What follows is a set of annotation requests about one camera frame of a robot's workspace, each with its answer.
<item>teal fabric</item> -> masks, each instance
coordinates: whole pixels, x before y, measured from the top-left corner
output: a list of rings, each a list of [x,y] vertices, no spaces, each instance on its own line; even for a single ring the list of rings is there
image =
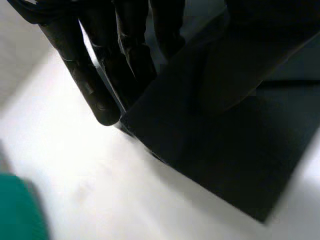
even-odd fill
[[[0,174],[0,239],[46,240],[41,213],[18,177]]]

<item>hand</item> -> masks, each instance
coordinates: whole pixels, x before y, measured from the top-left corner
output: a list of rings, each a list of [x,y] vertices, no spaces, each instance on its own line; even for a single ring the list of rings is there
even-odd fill
[[[79,22],[90,39],[115,97],[127,111],[157,76],[145,41],[148,0],[114,0],[114,4],[111,0],[30,1],[8,0],[28,22],[40,26],[59,52],[97,120],[106,126],[116,123],[120,118],[120,110],[89,57]],[[182,38],[179,47],[172,47],[177,45],[175,39],[180,36],[184,9],[184,0],[176,1],[183,3],[178,6],[182,9],[181,16],[176,17],[177,11],[172,9],[167,14],[170,19],[165,18],[164,14],[164,4],[169,2],[151,2],[158,42],[168,58],[184,45]],[[118,44],[115,12],[118,14],[120,40],[125,55]]]

